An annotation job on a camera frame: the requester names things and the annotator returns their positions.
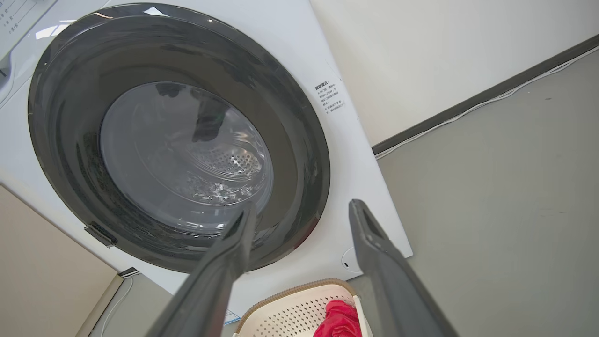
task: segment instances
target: cable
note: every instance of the cable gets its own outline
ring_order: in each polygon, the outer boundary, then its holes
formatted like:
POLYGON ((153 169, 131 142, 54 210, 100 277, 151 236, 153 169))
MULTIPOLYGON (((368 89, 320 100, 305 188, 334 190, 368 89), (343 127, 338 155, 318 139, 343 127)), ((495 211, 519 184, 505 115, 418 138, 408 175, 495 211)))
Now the cable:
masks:
POLYGON ((375 158, 377 160, 379 160, 379 159, 383 158, 384 156, 388 155, 389 153, 397 150, 400 146, 405 145, 405 144, 410 143, 410 142, 413 142, 416 139, 424 136, 425 134, 428 134, 429 132, 442 127, 443 125, 449 124, 451 122, 455 122, 458 119, 464 117, 467 113, 471 113, 471 112, 475 111, 476 109, 478 109, 480 107, 483 107, 483 106, 485 106, 485 105, 487 105, 489 103, 497 102, 497 101, 503 100, 505 98, 508 98, 509 96, 512 96, 513 94, 515 94, 518 90, 520 90, 520 89, 524 88, 525 86, 529 85, 530 83, 536 82, 536 81, 538 81, 538 80, 540 80, 540 79, 542 79, 544 77, 547 77, 549 75, 553 75, 555 73, 558 73, 558 72, 560 72, 560 71, 568 68, 574 62, 576 62, 576 61, 584 58, 585 56, 588 56, 588 55, 596 52, 597 50, 599 50, 599 46, 597 46, 597 47, 595 47, 595 48, 587 51, 586 53, 581 54, 581 55, 579 55, 579 56, 577 56, 577 57, 575 57, 575 58, 573 58, 573 59, 571 59, 571 60, 569 60, 569 61, 567 61, 567 62, 565 62, 563 64, 560 64, 559 66, 557 66, 557 67, 555 67, 555 68, 547 71, 546 73, 543 73, 543 74, 541 74, 541 75, 539 75, 539 76, 537 76, 537 77, 535 77, 535 78, 533 78, 533 79, 531 79, 531 80, 529 80, 529 81, 527 81, 527 82, 525 82, 525 83, 523 83, 523 84, 521 84, 521 85, 513 88, 512 90, 509 90, 509 91, 507 91, 507 92, 505 92, 505 93, 503 93, 503 94, 501 94, 501 95, 499 95, 499 96, 497 96, 495 98, 491 98, 488 101, 485 101, 485 102, 482 102, 482 103, 478 103, 475 106, 473 106, 472 108, 470 108, 470 109, 462 112, 461 114, 459 114, 459 115, 457 115, 457 116, 455 116, 455 117, 453 117, 451 119, 448 119, 448 120, 444 121, 441 124, 435 125, 434 127, 430 128, 430 129, 428 129, 428 130, 426 130, 426 131, 424 131, 422 133, 419 133, 419 134, 417 134, 417 135, 415 135, 415 136, 413 136, 411 138, 408 138, 408 139, 404 140, 403 142, 401 142, 401 143, 399 143, 399 144, 397 144, 395 146, 392 146, 391 148, 389 148, 389 149, 387 149, 385 151, 382 151, 381 153, 377 154, 375 156, 375 158))
POLYGON ((108 315, 106 315, 106 319, 104 320, 104 324, 102 324, 102 332, 100 332, 100 337, 104 337, 104 330, 106 329, 106 323, 110 319, 110 315, 112 314, 112 312, 116 309, 116 307, 119 306, 120 301, 122 301, 123 299, 125 299, 125 297, 127 297, 127 294, 129 293, 129 291, 131 290, 131 288, 133 288, 133 278, 131 276, 128 276, 128 277, 126 277, 124 279, 130 279, 131 280, 131 285, 129 285, 129 289, 127 289, 127 291, 125 292, 125 294, 123 295, 123 297, 121 297, 120 300, 118 300, 116 302, 116 304, 114 305, 114 307, 112 307, 112 309, 110 309, 110 311, 108 312, 108 315))

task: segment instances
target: washing machine door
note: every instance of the washing machine door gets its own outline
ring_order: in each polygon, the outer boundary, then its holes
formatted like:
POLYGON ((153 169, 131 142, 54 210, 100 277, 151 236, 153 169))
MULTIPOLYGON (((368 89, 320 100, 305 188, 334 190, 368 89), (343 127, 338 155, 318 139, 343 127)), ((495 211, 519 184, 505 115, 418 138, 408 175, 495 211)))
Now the washing machine door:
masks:
POLYGON ((325 137, 300 86, 263 47, 205 14, 105 8, 37 65, 29 126, 65 204, 107 245, 190 272, 254 202, 250 265, 290 253, 329 189, 325 137))

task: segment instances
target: perforated basket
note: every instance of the perforated basket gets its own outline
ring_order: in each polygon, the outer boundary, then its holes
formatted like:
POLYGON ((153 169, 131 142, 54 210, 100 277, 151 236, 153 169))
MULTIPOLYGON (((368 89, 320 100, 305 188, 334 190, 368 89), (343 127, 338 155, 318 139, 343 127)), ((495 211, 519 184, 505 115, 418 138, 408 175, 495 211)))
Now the perforated basket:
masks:
POLYGON ((359 297, 340 279, 300 285, 259 302, 243 315, 233 337, 312 337, 332 300, 355 307, 362 336, 372 337, 359 297))

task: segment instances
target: washing machine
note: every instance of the washing machine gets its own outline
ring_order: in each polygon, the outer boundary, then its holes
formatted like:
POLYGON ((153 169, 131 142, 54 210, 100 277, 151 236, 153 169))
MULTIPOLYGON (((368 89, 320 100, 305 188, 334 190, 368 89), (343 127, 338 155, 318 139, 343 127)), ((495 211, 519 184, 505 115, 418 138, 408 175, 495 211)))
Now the washing machine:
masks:
POLYGON ((119 272, 175 293, 248 202, 236 315, 358 276, 353 198, 412 255, 308 0, 2 0, 0 16, 0 182, 119 272))

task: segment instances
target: gray floor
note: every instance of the gray floor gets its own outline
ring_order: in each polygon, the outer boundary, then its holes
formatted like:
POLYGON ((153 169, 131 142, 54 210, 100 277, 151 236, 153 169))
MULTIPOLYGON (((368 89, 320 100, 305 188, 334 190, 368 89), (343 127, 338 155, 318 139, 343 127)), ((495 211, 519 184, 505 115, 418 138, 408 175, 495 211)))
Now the gray floor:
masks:
MULTIPOLYGON (((599 336, 598 129, 595 53, 379 161, 409 262, 462 337, 599 336)), ((169 298, 136 276, 104 337, 143 336, 169 298)))

